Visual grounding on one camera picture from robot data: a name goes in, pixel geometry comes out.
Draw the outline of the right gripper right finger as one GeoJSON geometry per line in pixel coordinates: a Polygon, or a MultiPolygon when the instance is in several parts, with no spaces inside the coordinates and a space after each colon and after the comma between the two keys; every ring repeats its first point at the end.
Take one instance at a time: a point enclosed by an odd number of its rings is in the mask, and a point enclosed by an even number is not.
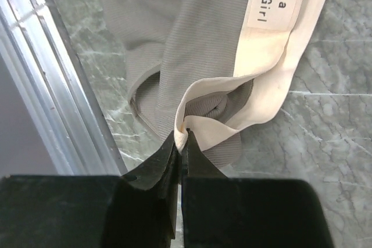
{"type": "Polygon", "coordinates": [[[188,138],[181,156],[181,178],[227,178],[201,151],[193,131],[187,128],[188,138]]]}

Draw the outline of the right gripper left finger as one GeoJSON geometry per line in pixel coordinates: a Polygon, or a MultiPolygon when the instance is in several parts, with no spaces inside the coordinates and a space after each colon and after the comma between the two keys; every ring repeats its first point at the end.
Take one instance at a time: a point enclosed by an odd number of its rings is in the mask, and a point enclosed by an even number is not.
{"type": "Polygon", "coordinates": [[[172,131],[160,148],[136,168],[121,177],[133,188],[148,191],[177,168],[178,151],[172,131]]]}

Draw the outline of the grey underwear beige waistband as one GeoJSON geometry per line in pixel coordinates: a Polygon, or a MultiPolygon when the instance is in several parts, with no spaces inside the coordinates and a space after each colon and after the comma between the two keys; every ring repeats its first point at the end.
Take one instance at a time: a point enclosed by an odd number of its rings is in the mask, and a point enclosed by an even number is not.
{"type": "Polygon", "coordinates": [[[126,54],[128,104],[178,150],[192,131],[217,167],[282,106],[325,0],[100,0],[126,54]]]}

